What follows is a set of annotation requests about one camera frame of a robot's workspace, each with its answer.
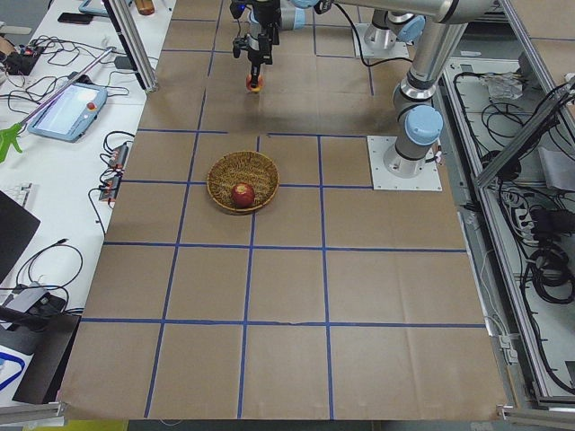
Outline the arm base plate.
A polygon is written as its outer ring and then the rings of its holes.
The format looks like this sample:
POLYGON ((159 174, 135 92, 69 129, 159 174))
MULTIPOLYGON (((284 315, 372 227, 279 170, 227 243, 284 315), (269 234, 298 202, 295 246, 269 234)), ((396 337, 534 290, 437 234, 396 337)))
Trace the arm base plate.
POLYGON ((353 37, 355 57, 364 59, 408 58, 410 56, 405 42, 398 41, 396 35, 387 27, 379 28, 372 23, 357 23, 358 38, 353 37))
POLYGON ((395 136, 367 136, 373 189, 440 192, 442 185, 432 150, 421 160, 410 161, 396 152, 395 141, 395 136))

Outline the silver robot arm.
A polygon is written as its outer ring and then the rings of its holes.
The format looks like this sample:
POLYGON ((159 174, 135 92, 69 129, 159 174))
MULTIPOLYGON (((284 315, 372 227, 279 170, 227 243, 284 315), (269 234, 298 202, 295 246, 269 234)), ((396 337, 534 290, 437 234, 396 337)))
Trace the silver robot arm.
POLYGON ((411 67, 394 90, 399 123, 395 143, 384 155, 385 168, 400 178, 413 178, 426 164, 428 150, 444 126, 441 114, 430 105, 436 83, 453 54, 468 22, 484 15, 491 1, 353 1, 353 5, 397 13, 424 15, 411 67))
POLYGON ((282 31, 293 31, 304 27, 305 9, 313 8, 322 14, 330 10, 332 1, 232 1, 230 13, 239 20, 246 10, 249 29, 244 35, 238 34, 233 40, 234 58, 247 53, 251 63, 246 77, 249 92, 259 92, 263 86, 261 66, 273 63, 272 49, 279 44, 282 31))

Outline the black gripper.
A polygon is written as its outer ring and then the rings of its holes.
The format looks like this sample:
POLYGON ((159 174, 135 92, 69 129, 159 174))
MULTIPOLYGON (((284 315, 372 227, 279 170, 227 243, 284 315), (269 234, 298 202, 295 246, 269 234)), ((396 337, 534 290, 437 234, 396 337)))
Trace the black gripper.
POLYGON ((248 53, 252 63, 249 85, 262 86, 261 64, 272 64, 272 47, 279 44, 279 1, 233 1, 233 18, 238 20, 246 8, 251 9, 251 27, 234 39, 233 55, 239 58, 242 51, 248 53))

